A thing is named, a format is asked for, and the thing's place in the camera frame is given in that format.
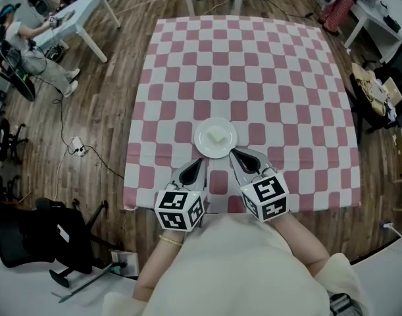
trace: standing person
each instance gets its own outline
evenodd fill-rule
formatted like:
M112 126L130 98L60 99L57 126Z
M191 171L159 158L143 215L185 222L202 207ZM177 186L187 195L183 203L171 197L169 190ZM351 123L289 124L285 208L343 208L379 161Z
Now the standing person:
M53 85L63 96L69 97L78 87L78 81L71 81L77 77L80 70L66 71L30 45L30 40L50 29L50 25L31 29L21 22L14 22L15 10L13 5L5 5L0 11L0 41L6 40L20 51L21 65L27 73Z
M357 0L335 0L332 4L326 5L324 14L318 20L324 30L338 36L338 26L345 20L351 7Z
M184 236L165 230L133 298L107 294L103 316L369 315L347 258L290 213L218 215Z

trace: gold bracelet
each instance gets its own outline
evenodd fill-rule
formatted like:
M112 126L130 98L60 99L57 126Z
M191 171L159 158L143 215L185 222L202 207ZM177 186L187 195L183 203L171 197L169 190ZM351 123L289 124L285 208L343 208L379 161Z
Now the gold bracelet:
M166 237L163 236L163 235L160 235L160 239L161 239L162 241L168 242L169 244L172 244L172 245L175 245L175 246L178 246L178 247L182 247L182 246L183 246L183 243L177 242L177 241L174 241L174 240L171 240L171 239L169 239L169 238L166 238Z

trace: white block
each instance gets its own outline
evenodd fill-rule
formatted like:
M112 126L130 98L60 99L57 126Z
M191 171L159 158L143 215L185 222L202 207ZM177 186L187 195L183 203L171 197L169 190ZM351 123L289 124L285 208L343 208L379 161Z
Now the white block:
M282 173L262 178L240 188L246 208L259 221L267 221L287 213L288 188Z
M154 211L163 229L190 232L205 214L200 191L160 191Z

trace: pink and white tablecloth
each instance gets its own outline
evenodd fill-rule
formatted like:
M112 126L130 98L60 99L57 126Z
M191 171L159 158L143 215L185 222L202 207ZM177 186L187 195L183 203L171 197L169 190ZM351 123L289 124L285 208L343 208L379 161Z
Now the pink and white tablecloth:
M200 157L197 125L222 117L238 146L284 173L292 211L358 205L359 154L339 70L320 29L246 16L158 20L130 129L124 208L153 207ZM208 161L211 211L244 212L228 157Z

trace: plate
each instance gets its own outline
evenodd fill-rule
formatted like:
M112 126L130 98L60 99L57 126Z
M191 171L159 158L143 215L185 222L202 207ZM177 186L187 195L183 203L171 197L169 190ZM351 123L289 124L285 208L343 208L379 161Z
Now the plate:
M211 130L217 126L222 131L223 140L217 143L211 135ZM238 133L233 124L224 118L208 118L201 122L193 137L195 146L205 157L218 159L227 156L236 147Z

